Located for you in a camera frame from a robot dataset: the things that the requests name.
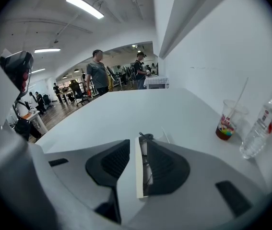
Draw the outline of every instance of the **gray t-shirt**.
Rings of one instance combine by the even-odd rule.
[[[108,86],[108,76],[102,62],[97,63],[95,61],[91,61],[87,65],[87,74],[92,76],[93,84],[96,89]]]

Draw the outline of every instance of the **table leg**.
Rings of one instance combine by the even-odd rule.
[[[44,133],[48,132],[48,129],[47,129],[46,126],[44,125],[44,123],[43,123],[42,119],[40,118],[40,116],[37,115],[36,118],[37,118],[37,120],[38,120],[38,122],[39,122],[41,128],[43,129]]]

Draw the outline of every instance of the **office chair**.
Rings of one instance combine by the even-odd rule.
[[[83,93],[82,90],[80,89],[78,82],[75,81],[71,83],[69,86],[74,93],[76,106],[78,106],[79,103],[83,105],[85,101],[90,102],[88,96],[85,96],[85,93]]]
[[[50,101],[48,95],[46,95],[46,94],[43,95],[43,101],[44,101],[44,104],[47,105],[47,109],[48,109],[49,107],[51,107],[51,106],[54,106],[54,105],[51,103],[51,101]]]

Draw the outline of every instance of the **plastic water bottle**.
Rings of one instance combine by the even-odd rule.
[[[240,152],[245,159],[256,156],[265,146],[269,134],[272,133],[272,95],[262,107],[257,121],[242,142]]]

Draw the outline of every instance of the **plastic cup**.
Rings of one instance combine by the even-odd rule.
[[[223,103],[222,117],[216,129],[216,135],[222,140],[228,140],[237,130],[239,121],[248,114],[248,109],[239,104],[234,109],[235,102],[231,100],[224,100]]]

